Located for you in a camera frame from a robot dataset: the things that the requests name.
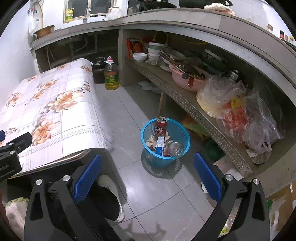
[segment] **white tile floor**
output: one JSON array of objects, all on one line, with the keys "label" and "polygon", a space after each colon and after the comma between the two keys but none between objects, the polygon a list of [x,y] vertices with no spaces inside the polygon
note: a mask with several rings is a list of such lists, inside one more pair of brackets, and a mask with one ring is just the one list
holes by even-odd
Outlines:
[{"label": "white tile floor", "polygon": [[[123,222],[109,223],[122,241],[191,240],[213,211],[193,167],[201,142],[192,139],[188,153],[167,168],[149,166],[143,159],[140,130],[157,117],[160,95],[139,85],[108,91],[98,84],[96,89],[114,135],[114,149],[102,156],[100,173],[118,184],[125,212]],[[166,116],[180,121],[183,111],[170,104]]]}]

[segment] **faucet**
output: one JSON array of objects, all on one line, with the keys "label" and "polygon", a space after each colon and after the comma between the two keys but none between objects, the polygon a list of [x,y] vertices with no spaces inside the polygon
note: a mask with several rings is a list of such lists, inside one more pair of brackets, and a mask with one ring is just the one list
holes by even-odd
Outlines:
[{"label": "faucet", "polygon": [[91,7],[87,7],[87,8],[85,9],[83,23],[87,23],[86,15],[87,15],[87,10],[88,10],[88,9],[89,9],[89,12],[91,12]]}]

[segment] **blue plastic basket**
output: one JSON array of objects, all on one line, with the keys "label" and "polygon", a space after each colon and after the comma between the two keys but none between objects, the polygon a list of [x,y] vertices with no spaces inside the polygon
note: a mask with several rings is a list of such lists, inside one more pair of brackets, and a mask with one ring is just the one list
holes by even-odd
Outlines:
[{"label": "blue plastic basket", "polygon": [[[156,118],[148,121],[141,130],[141,141],[145,148],[145,159],[153,167],[166,167],[176,158],[157,155],[145,144],[145,142],[154,133],[155,122]],[[190,137],[188,131],[179,122],[172,119],[168,119],[167,131],[171,140],[179,142],[184,147],[184,155],[190,147]]]}]

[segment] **window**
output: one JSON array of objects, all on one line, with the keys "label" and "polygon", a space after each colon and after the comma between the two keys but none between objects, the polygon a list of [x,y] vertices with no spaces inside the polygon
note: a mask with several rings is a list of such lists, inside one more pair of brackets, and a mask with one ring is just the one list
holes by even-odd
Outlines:
[{"label": "window", "polygon": [[108,9],[113,6],[114,0],[65,0],[65,11],[73,8],[73,18],[84,18],[85,9],[91,8],[91,14],[87,16],[101,15],[108,13]]}]

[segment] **metal bolt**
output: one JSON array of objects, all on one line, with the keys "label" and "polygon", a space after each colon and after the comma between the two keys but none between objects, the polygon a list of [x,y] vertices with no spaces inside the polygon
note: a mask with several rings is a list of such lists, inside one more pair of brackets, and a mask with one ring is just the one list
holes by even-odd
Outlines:
[{"label": "metal bolt", "polygon": [[38,179],[37,181],[36,181],[36,185],[40,185],[42,183],[42,180],[41,179]]},{"label": "metal bolt", "polygon": [[260,182],[259,182],[258,179],[255,178],[255,179],[253,180],[253,183],[254,183],[255,185],[259,185]]},{"label": "metal bolt", "polygon": [[63,181],[66,182],[66,181],[69,181],[70,180],[70,176],[69,175],[65,175],[63,176]]},{"label": "metal bolt", "polygon": [[226,178],[226,180],[228,180],[228,181],[232,181],[232,180],[233,180],[233,176],[231,176],[230,174],[227,174],[227,175],[225,176],[225,178]]}]

